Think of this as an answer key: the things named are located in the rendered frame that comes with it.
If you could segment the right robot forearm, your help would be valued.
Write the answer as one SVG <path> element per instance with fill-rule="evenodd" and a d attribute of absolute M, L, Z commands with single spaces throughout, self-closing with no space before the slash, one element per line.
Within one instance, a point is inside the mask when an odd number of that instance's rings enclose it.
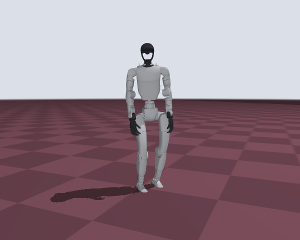
<path fill-rule="evenodd" d="M 127 112 L 129 119 L 132 118 L 132 113 L 135 113 L 134 99 L 131 98 L 131 92 L 128 90 L 125 95 L 125 100 L 127 103 Z M 135 113 L 136 116 L 136 113 Z"/>

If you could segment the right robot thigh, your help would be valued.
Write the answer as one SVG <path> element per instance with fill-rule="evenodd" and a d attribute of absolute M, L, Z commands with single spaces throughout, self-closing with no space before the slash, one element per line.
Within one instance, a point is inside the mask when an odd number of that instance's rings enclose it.
<path fill-rule="evenodd" d="M 141 134 L 136 135 L 137 145 L 138 145 L 138 152 L 141 156 L 141 159 L 146 157 L 148 159 L 148 152 L 147 152 L 147 132 L 146 132 L 146 124 L 144 113 L 136 114 L 136 123 L 140 126 L 140 129 L 136 126 L 137 131 Z M 138 133 L 137 133 L 138 134 Z"/>

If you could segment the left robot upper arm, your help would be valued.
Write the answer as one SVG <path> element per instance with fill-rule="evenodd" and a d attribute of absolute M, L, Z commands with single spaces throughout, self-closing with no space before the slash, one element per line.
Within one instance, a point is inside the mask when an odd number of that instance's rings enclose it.
<path fill-rule="evenodd" d="M 164 97 L 169 97 L 169 89 L 171 89 L 170 72 L 166 67 L 159 66 L 159 68 L 160 74 L 163 75 L 162 81 L 164 89 L 162 90 L 162 95 Z"/>

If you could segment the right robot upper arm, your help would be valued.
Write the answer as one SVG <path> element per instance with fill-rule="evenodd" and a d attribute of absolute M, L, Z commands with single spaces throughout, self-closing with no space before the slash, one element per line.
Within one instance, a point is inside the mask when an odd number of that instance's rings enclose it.
<path fill-rule="evenodd" d="M 130 98 L 133 99 L 136 96 L 135 91 L 133 91 L 134 87 L 134 79 L 133 77 L 136 76 L 137 68 L 131 68 L 127 72 L 127 78 L 126 78 L 126 92 L 130 91 Z"/>

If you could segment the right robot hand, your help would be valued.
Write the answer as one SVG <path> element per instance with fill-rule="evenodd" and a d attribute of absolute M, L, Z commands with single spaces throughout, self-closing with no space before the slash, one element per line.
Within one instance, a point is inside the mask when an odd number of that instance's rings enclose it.
<path fill-rule="evenodd" d="M 138 132 L 137 127 L 138 127 L 139 129 L 141 129 L 141 127 L 138 126 L 138 124 L 136 123 L 135 120 L 136 120 L 136 114 L 133 112 L 133 113 L 132 113 L 132 117 L 129 118 L 129 121 L 130 121 L 130 132 L 131 132 L 131 134 L 134 135 L 134 136 L 139 136 L 139 134 L 141 134 L 141 133 Z M 138 133 L 138 134 L 137 134 L 137 133 Z"/>

